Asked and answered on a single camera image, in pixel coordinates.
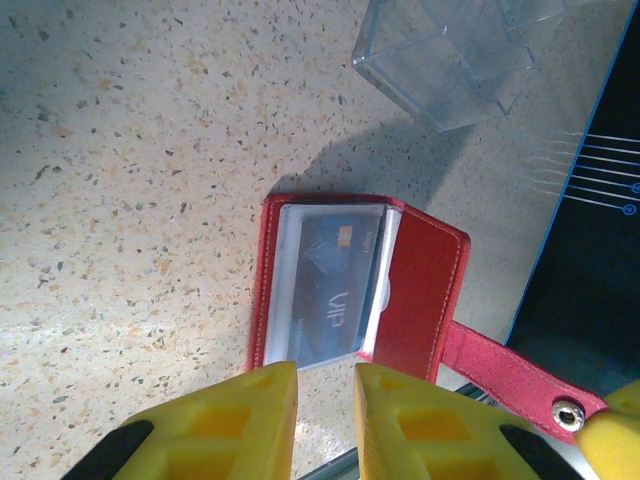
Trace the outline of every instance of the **red leather case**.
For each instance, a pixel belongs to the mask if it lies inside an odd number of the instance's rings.
[[[285,194],[265,200],[248,369],[264,363],[280,210],[292,203],[382,203],[402,211],[389,271],[391,297],[380,316],[372,358],[362,355],[366,360],[432,383],[442,361],[504,407],[567,443],[573,443],[573,437],[554,420],[555,402],[572,401],[585,418],[606,408],[596,395],[454,322],[470,252],[468,235],[400,200],[378,195]]]

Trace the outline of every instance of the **clear plastic box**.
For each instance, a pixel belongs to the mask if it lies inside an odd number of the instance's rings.
[[[371,0],[353,65],[438,130],[505,115],[565,0]]]

